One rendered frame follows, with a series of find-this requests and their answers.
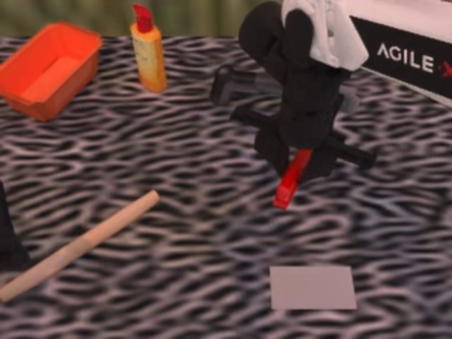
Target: wooden dowel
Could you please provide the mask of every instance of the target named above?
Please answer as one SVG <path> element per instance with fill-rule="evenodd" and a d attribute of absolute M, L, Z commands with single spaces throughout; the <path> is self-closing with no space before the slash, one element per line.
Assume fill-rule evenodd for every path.
<path fill-rule="evenodd" d="M 0 288 L 0 302 L 13 298 L 36 287 L 46 279 L 94 249 L 101 242 L 124 229 L 152 208 L 159 201 L 156 191 L 151 191 L 126 206 L 106 221 L 82 234 L 36 266 L 20 274 L 16 279 Z"/>

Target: yellow bottle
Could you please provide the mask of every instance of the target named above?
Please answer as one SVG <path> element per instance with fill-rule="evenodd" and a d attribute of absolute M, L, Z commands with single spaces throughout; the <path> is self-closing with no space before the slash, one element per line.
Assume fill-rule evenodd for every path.
<path fill-rule="evenodd" d="M 136 23 L 131 26 L 131 33 L 140 82 L 152 92 L 162 92 L 167 87 L 162 35 L 146 7 L 133 5 L 133 9 Z"/>

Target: tabletop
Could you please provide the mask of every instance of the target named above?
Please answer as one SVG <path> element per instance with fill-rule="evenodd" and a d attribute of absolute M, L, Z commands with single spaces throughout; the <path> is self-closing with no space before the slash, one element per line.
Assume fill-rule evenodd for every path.
<path fill-rule="evenodd" d="M 0 61 L 24 41 L 0 38 Z M 256 131 L 208 99 L 219 65 L 258 66 L 232 38 L 164 47 L 161 95 L 138 82 L 131 39 L 106 37 L 96 78 L 54 121 L 0 100 L 0 179 L 33 263 L 150 189 L 162 198 L 0 306 L 0 338 L 452 338 L 450 109 L 358 71 L 348 85 L 362 104 L 336 126 L 379 161 L 339 163 L 281 211 Z M 266 94 L 239 103 L 279 105 Z M 270 266 L 311 265 L 351 266 L 357 310 L 273 311 Z"/>

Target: orange plastic tray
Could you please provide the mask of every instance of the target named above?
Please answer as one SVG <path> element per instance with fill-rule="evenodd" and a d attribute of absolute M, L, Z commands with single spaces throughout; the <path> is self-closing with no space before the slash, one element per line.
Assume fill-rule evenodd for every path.
<path fill-rule="evenodd" d="M 0 95 L 40 121 L 55 118 L 96 75 L 100 35 L 69 25 L 46 25 L 0 65 Z"/>

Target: green curtain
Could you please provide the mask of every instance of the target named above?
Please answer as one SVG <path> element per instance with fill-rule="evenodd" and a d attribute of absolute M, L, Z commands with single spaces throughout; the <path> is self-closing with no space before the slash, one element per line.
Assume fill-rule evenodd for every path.
<path fill-rule="evenodd" d="M 129 35 L 132 4 L 147 6 L 165 36 L 236 36 L 245 15 L 265 0 L 0 0 L 0 35 L 30 36 L 66 21 L 105 36 Z"/>

